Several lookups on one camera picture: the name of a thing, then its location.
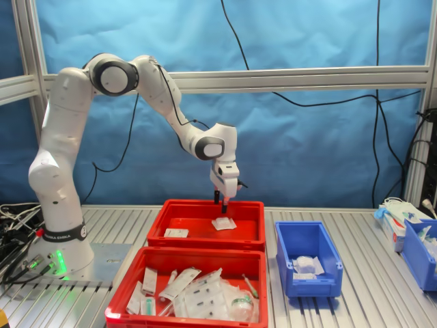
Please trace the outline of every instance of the medical supply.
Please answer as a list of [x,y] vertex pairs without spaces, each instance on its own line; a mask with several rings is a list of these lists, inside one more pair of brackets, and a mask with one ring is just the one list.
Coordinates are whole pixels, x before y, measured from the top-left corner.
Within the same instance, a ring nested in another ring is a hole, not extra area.
[[218,217],[215,220],[212,220],[212,225],[216,230],[231,230],[237,228],[233,219],[229,217]]
[[252,286],[251,282],[249,281],[249,279],[248,279],[244,274],[242,274],[242,276],[243,276],[243,278],[244,278],[244,281],[246,282],[246,285],[251,289],[251,292],[252,292],[253,297],[255,297],[256,299],[258,299],[259,297],[258,297],[257,290],[254,289],[254,287]]
[[174,282],[169,284],[159,293],[159,296],[173,301],[184,290],[184,288],[186,288],[198,276],[199,273],[201,273],[201,271],[195,268],[183,270]]
[[144,294],[141,292],[142,288],[143,288],[143,284],[141,282],[137,282],[134,292],[132,293],[132,296],[129,299],[128,306],[126,306],[126,311],[129,314],[140,313],[141,299],[144,297]]
[[219,269],[189,284],[172,302],[175,316],[257,323],[259,302],[249,291],[221,279],[221,273]]
[[188,236],[188,229],[166,229],[164,237],[186,238]]
[[400,221],[404,227],[404,219],[411,223],[421,223],[422,219],[431,219],[431,217],[419,211],[411,203],[404,202],[396,197],[385,199],[384,205],[391,216]]
[[247,295],[234,299],[231,303],[230,315],[235,321],[251,322],[253,316],[253,302]]
[[393,250],[401,252],[404,248],[406,233],[404,222],[398,221],[392,217],[384,205],[380,205],[380,208],[373,214],[373,216],[381,225],[384,234],[391,242]]
[[432,206],[432,203],[429,199],[423,200],[422,205],[431,212],[435,219],[437,219],[436,210],[434,210],[434,207]]
[[158,279],[158,272],[151,268],[145,268],[143,280],[143,292],[155,295],[156,280]]
[[[167,286],[172,282],[174,282],[177,276],[178,276],[178,270],[173,270],[170,274],[170,279],[169,282],[167,282]],[[165,302],[165,297],[160,297],[160,301]]]
[[423,243],[423,241],[425,240],[426,235],[427,235],[429,229],[431,229],[431,226],[430,226],[430,225],[427,226],[427,227],[424,227],[424,228],[423,228],[423,229],[422,229],[422,230],[417,234],[417,236],[419,237],[419,239],[421,240],[422,243]]
[[140,302],[140,314],[144,316],[155,316],[156,315],[156,302],[153,297],[141,298]]
[[317,256],[315,258],[299,256],[297,259],[293,260],[293,267],[297,273],[312,273],[314,275],[325,273]]

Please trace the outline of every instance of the aluminum frame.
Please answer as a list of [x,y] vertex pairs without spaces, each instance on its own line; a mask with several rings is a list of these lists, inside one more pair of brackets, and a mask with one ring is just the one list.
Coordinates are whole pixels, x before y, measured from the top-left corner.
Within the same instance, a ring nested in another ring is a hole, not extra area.
[[[284,92],[350,89],[423,89],[421,108],[437,106],[436,2],[433,1],[427,59],[423,66],[369,66],[341,68],[299,68],[228,72],[173,72],[171,76],[186,94]],[[12,0],[25,77],[0,80],[0,105],[29,98],[39,140],[47,94],[55,74],[47,74],[35,0]],[[418,136],[429,140],[432,124],[425,123]],[[427,160],[428,145],[418,143],[413,156]],[[418,206],[425,168],[413,162],[408,172],[405,197]]]

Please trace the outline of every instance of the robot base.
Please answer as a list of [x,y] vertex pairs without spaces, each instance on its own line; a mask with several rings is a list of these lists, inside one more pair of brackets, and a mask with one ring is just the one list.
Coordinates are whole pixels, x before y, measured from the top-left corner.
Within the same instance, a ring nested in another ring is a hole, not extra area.
[[[51,284],[64,284],[66,280],[85,285],[112,286],[124,259],[128,255],[131,244],[89,244],[94,253],[94,259],[83,269],[65,273],[63,275],[53,274],[49,271],[36,282],[52,280]],[[26,274],[22,280],[31,278],[34,274]]]

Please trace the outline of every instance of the green led light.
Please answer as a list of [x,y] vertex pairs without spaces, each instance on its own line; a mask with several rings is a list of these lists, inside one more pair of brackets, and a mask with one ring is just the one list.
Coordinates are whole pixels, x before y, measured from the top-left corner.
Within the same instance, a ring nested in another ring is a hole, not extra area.
[[67,267],[64,262],[64,257],[62,256],[61,251],[56,251],[56,255],[57,255],[57,261],[59,262],[59,271],[57,272],[57,274],[61,275],[67,272]]

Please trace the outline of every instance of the metal profile rail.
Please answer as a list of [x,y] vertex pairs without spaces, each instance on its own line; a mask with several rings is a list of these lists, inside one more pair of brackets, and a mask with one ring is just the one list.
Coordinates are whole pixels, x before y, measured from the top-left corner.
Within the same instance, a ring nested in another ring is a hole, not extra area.
[[[424,88],[429,66],[297,68],[225,72],[171,72],[185,94],[303,90]],[[56,74],[44,76],[46,92]]]
[[[49,280],[17,286],[0,299],[11,327],[104,327],[104,309],[145,240],[160,206],[85,206],[89,238],[95,243],[130,243],[114,288]],[[288,299],[276,262],[275,221],[322,221],[344,264],[337,298]],[[402,257],[371,210],[266,209],[269,328],[437,327],[437,293],[417,286]]]
[[0,80],[0,106],[38,95],[38,86],[33,75]]

